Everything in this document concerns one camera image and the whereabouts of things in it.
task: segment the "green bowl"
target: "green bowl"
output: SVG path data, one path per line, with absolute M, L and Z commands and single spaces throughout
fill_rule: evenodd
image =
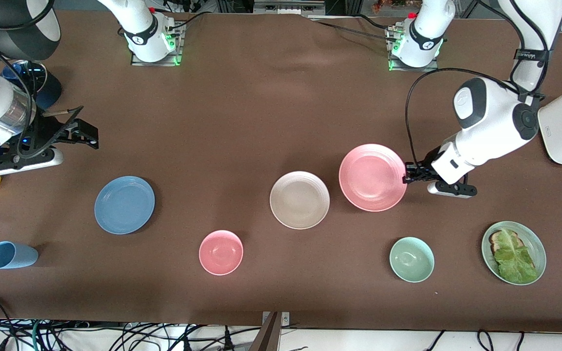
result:
M 405 237 L 392 246 L 390 265 L 402 280 L 419 283 L 433 273 L 435 256 L 431 248 L 419 238 Z
M 535 264 L 535 269 L 537 269 L 537 279 L 533 280 L 532 282 L 526 284 L 518 284 L 512 283 L 508 280 L 500 277 L 498 273 L 498 263 L 496 262 L 495 258 L 493 258 L 493 253 L 491 252 L 491 243 L 489 242 L 489 237 L 491 234 L 499 231 L 500 229 L 511 229 L 515 233 L 518 234 L 518 237 L 524 243 L 524 246 L 528 248 L 528 253 L 530 258 L 533 259 L 533 264 Z M 489 229 L 484 233 L 482 237 L 482 244 L 481 244 L 481 252 L 482 252 L 482 259 L 489 267 L 491 273 L 495 274 L 496 277 L 500 278 L 503 282 L 507 282 L 513 285 L 529 285 L 537 282 L 539 278 L 542 277 L 544 271 L 546 271 L 546 251 L 543 248 L 542 242 L 539 240 L 537 235 L 533 233 L 528 227 L 519 224 L 517 222 L 510 222 L 508 220 L 504 222 L 498 222 L 494 225 L 491 225 Z

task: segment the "lettuce leaf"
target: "lettuce leaf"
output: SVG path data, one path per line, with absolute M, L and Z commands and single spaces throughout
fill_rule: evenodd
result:
M 509 229 L 501 229 L 495 238 L 499 245 L 493 257 L 498 263 L 500 277 L 515 284 L 526 284 L 537 279 L 537 269 L 526 246 L 517 240 L 517 234 Z

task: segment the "pink plate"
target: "pink plate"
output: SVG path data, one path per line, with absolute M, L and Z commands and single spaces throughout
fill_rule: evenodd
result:
M 215 231 L 203 239 L 199 261 L 208 273 L 225 275 L 240 265 L 243 246 L 240 238 L 230 231 Z
M 353 205 L 365 211 L 391 209 L 404 196 L 404 162 L 388 147 L 365 144 L 352 149 L 340 166 L 340 186 Z

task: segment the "brown table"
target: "brown table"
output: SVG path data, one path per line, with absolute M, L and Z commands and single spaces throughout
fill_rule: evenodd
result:
M 80 117 L 100 129 L 101 147 L 60 145 L 61 166 L 3 180 L 0 240 L 40 250 L 33 267 L 0 271 L 14 317 L 256 325 L 261 311 L 290 311 L 301 327 L 562 331 L 562 166 L 540 137 L 473 171 L 475 198 L 419 183 L 393 209 L 362 212 L 339 189 L 343 156 L 376 142 L 411 158 L 403 107 L 419 74 L 388 71 L 381 40 L 299 16 L 206 15 L 187 31 L 181 67 L 131 67 L 111 14 L 58 16 L 62 42 L 45 62 L 64 86 L 53 110 L 85 105 Z M 455 20 L 448 37 L 441 67 L 507 77 L 517 36 L 506 22 Z M 459 129 L 451 99 L 467 78 L 439 73 L 417 87 L 419 156 Z M 562 94 L 562 35 L 544 93 Z M 275 180 L 296 170 L 317 174 L 332 197 L 306 231 L 279 224 L 268 206 Z M 147 179 L 157 206 L 138 233 L 116 236 L 93 207 L 124 175 Z M 541 238 L 548 268 L 537 283 L 505 284 L 482 261 L 482 234 L 500 220 Z M 216 229 L 245 247 L 225 277 L 197 257 Z M 386 260 L 407 235 L 435 253 L 421 284 L 396 278 Z

